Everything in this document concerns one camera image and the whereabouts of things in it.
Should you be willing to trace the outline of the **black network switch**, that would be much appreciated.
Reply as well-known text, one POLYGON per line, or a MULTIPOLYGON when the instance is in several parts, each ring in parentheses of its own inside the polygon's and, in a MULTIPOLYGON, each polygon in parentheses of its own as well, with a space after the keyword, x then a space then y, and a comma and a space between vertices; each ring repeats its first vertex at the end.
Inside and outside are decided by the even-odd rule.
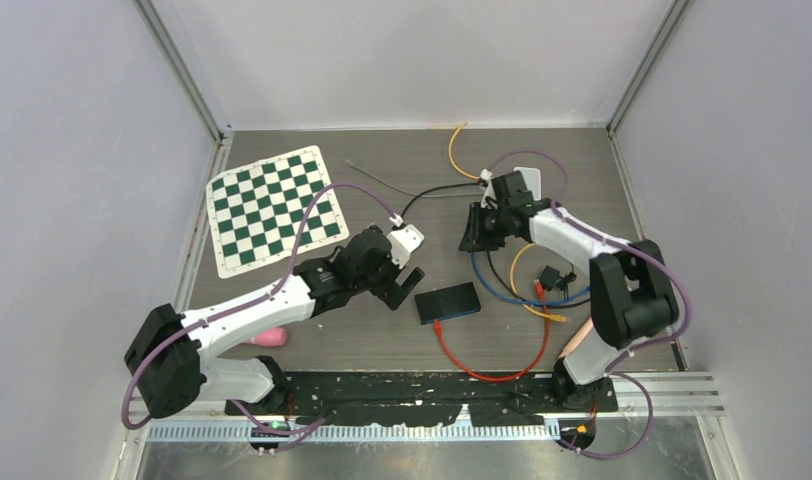
POLYGON ((482 310, 472 282, 420 293, 414 300, 421 325, 471 315, 482 310))

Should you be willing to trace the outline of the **white router box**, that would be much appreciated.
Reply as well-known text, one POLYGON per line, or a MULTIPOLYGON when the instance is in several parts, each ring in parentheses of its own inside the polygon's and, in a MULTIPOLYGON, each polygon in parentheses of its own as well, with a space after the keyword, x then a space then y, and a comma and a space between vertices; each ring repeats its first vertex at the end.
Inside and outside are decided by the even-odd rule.
POLYGON ((519 172, 524 180, 526 188, 532 194, 534 200, 542 198, 541 171, 532 167, 515 167, 514 171, 519 172))

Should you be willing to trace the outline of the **green white chessboard mat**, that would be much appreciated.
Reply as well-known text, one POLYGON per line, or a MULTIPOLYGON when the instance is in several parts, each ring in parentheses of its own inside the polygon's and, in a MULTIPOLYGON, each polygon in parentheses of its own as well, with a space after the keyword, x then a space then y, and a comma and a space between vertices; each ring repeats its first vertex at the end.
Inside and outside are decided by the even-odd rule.
POLYGON ((206 207, 218 277, 229 279, 291 255, 304 214, 300 254, 349 236, 316 145, 226 170, 206 187, 206 207))

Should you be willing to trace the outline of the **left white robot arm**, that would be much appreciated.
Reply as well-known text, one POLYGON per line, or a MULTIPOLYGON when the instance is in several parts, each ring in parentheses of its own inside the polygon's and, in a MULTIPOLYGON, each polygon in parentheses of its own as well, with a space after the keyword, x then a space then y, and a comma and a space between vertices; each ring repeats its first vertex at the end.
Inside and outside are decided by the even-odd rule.
POLYGON ((198 400, 239 401, 266 414, 280 412, 289 389, 270 357, 232 360, 224 352, 268 330, 344 307, 368 292, 396 310, 423 279, 414 268, 397 279, 424 242, 413 225, 384 233, 371 226, 332 255, 291 266, 287 275, 248 294, 201 309, 152 309, 124 355, 132 379, 122 418, 130 429, 135 393, 150 420, 176 415, 198 400))

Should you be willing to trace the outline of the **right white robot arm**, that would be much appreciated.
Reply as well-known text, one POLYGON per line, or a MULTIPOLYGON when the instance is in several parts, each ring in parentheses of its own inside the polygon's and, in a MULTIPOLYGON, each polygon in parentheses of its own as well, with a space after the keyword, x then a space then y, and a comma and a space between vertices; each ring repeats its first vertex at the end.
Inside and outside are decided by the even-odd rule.
POLYGON ((566 410, 578 410, 618 359, 653 339, 679 317, 678 300, 659 246, 631 242, 578 220, 554 200, 537 199, 519 171, 495 176, 482 171, 483 197, 469 207, 459 248, 496 251, 509 237, 551 250, 588 278, 592 326, 577 347, 558 359, 551 395, 566 410))

